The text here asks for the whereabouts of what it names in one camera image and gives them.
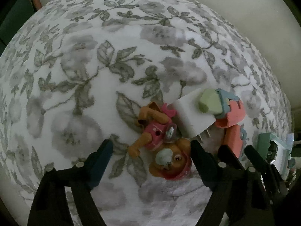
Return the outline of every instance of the floral fabric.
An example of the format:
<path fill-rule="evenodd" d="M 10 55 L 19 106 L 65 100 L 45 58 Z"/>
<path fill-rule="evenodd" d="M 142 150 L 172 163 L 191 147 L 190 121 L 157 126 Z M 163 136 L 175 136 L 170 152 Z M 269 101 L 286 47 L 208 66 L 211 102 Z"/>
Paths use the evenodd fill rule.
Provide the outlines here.
<path fill-rule="evenodd" d="M 0 58 L 0 161 L 31 205 L 46 170 L 69 168 L 104 139 L 114 155 L 93 199 L 107 225 L 195 225 L 210 198 L 195 168 L 165 181 L 149 153 L 131 159 L 135 121 L 150 101 L 172 103 L 199 88 L 239 96 L 246 144 L 290 132 L 290 104 L 254 45 L 207 6 L 188 0 L 52 0 Z M 211 127 L 207 150 L 222 130 Z M 247 165 L 243 155 L 242 163 Z M 67 199 L 79 225 L 72 194 Z"/>

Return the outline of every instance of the white power adapter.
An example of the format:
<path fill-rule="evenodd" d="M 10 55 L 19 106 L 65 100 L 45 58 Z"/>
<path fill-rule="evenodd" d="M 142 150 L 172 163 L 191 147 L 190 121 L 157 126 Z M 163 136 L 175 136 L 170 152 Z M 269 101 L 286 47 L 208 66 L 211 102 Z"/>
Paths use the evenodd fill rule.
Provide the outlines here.
<path fill-rule="evenodd" d="M 184 138 L 198 136 L 216 120 L 214 115 L 203 113 L 199 109 L 198 101 L 204 90 L 196 89 L 169 105 L 169 108 L 177 111 L 173 122 L 177 124 Z"/>

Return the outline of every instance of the metal prong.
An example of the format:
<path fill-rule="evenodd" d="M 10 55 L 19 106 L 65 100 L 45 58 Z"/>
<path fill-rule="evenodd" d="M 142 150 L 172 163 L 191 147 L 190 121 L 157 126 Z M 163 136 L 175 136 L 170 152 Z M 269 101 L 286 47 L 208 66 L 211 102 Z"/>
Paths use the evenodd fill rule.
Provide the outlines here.
<path fill-rule="evenodd" d="M 210 133 L 209 133 L 208 129 L 206 129 L 206 135 L 208 138 L 210 138 Z"/>
<path fill-rule="evenodd" d="M 201 134 L 198 135 L 198 138 L 199 138 L 199 140 L 200 140 L 200 143 L 203 143 L 203 139 L 202 139 L 202 137 L 201 137 Z"/>

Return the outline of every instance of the white wall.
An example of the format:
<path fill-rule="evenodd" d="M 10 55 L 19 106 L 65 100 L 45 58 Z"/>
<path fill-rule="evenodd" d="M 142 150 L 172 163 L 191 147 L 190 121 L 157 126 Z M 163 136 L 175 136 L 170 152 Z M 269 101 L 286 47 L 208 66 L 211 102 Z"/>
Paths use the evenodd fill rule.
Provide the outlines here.
<path fill-rule="evenodd" d="M 198 1 L 224 16 L 254 43 L 270 63 L 292 107 L 300 106 L 301 28 L 283 0 Z"/>

